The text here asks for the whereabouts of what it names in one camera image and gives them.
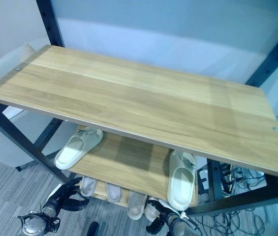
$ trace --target black shoe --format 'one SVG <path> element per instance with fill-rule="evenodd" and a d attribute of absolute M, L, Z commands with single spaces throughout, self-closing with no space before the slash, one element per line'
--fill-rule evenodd
<path fill-rule="evenodd" d="M 98 227 L 99 224 L 95 221 L 93 221 L 89 227 L 88 233 L 86 234 L 86 236 L 96 236 L 98 233 Z"/>

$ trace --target wooden top shelf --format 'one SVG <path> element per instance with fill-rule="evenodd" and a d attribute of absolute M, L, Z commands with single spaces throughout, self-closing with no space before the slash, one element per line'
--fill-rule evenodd
<path fill-rule="evenodd" d="M 259 88 L 45 46 L 0 80 L 0 103 L 278 176 Z"/>
<path fill-rule="evenodd" d="M 167 200 L 170 153 L 165 147 L 104 133 L 100 144 L 69 170 Z M 194 186 L 191 206 L 198 199 L 197 183 Z"/>

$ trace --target gray carpet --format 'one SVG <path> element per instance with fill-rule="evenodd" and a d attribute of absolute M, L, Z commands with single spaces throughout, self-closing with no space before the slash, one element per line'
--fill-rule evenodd
<path fill-rule="evenodd" d="M 21 172 L 15 168 L 7 167 L 0 163 L 0 236 L 16 236 L 20 230 L 18 215 L 28 214 L 30 210 L 39 210 L 39 203 L 42 205 L 46 201 L 49 193 L 58 185 L 55 177 L 49 174 L 41 166 L 30 163 Z M 265 236 L 278 236 L 278 204 L 256 208 L 254 211 L 242 210 L 239 217 L 233 219 L 231 231 L 235 230 L 235 225 L 240 229 L 233 235 L 245 236 L 247 233 L 257 234 L 262 230 L 260 220 L 264 222 Z M 127 217 L 126 209 L 112 203 L 91 198 L 89 205 L 80 212 L 68 212 L 62 210 L 59 214 L 61 225 L 58 236 L 85 236 L 92 221 L 97 221 L 100 225 L 99 236 L 145 236 L 149 235 L 145 227 L 149 221 L 143 216 L 140 220 L 134 221 Z M 208 226 L 214 225 L 213 216 L 197 217 L 193 220 Z M 210 231 L 209 227 L 201 224 L 199 227 L 203 235 L 220 236 L 215 229 Z M 165 236 L 167 228 L 158 234 Z"/>

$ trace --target white slipper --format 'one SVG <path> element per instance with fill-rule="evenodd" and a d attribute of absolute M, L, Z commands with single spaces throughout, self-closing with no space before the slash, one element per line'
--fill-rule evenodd
<path fill-rule="evenodd" d="M 55 165 L 60 170 L 74 166 L 87 152 L 92 150 L 103 138 L 103 131 L 99 129 L 77 130 L 67 144 L 57 153 Z"/>
<path fill-rule="evenodd" d="M 147 195 L 130 191 L 127 206 L 127 214 L 130 219 L 138 220 L 141 218 L 146 199 Z"/>
<path fill-rule="evenodd" d="M 121 198 L 121 188 L 117 185 L 106 183 L 106 191 L 108 201 L 111 203 L 118 203 Z"/>
<path fill-rule="evenodd" d="M 176 210 L 186 210 L 191 203 L 195 170 L 195 161 L 191 154 L 176 150 L 171 153 L 167 199 Z"/>
<path fill-rule="evenodd" d="M 90 197 L 94 194 L 97 185 L 97 179 L 83 176 L 80 191 L 82 196 Z"/>
<path fill-rule="evenodd" d="M 158 201 L 158 198 L 155 197 L 149 197 L 149 200 L 155 200 Z M 160 214 L 160 212 L 158 210 L 156 210 L 156 208 L 154 206 L 152 206 L 151 203 L 148 203 L 147 206 L 145 207 L 145 217 L 153 222 Z"/>

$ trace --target black metal frame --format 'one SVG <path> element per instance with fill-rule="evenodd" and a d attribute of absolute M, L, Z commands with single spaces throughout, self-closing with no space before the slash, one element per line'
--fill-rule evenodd
<path fill-rule="evenodd" d="M 69 179 L 1 111 L 0 132 L 61 182 L 68 182 Z"/>
<path fill-rule="evenodd" d="M 51 44 L 56 46 L 63 46 L 61 34 L 58 29 L 57 21 L 55 19 L 50 0 L 36 0 L 36 2 Z M 274 47 L 274 49 L 270 52 L 270 54 L 267 56 L 267 58 L 252 75 L 252 77 L 247 81 L 246 84 L 257 87 L 260 86 L 277 67 L 278 45 Z M 54 176 L 56 176 L 61 181 L 66 182 L 68 178 L 60 170 L 58 170 L 46 156 L 41 153 L 42 147 L 46 144 L 47 137 L 50 137 L 51 133 L 56 131 L 57 125 L 47 127 L 45 134 L 36 141 L 36 145 L 38 145 L 37 147 L 35 144 L 32 144 L 0 112 L 0 132 L 7 136 L 19 148 L 25 151 L 29 156 L 31 156 Z M 221 188 L 221 173 L 219 170 L 219 162 L 208 160 L 209 182 L 211 183 L 210 196 L 211 199 L 213 198 L 214 200 L 209 203 L 187 209 L 186 213 L 188 215 L 198 216 L 278 203 L 278 182 L 275 181 L 271 185 L 256 190 L 252 190 L 235 196 L 230 196 L 226 199 L 220 199 L 219 189 Z"/>
<path fill-rule="evenodd" d="M 260 87 L 278 68 L 278 43 L 261 63 L 258 69 L 247 80 L 246 85 Z"/>

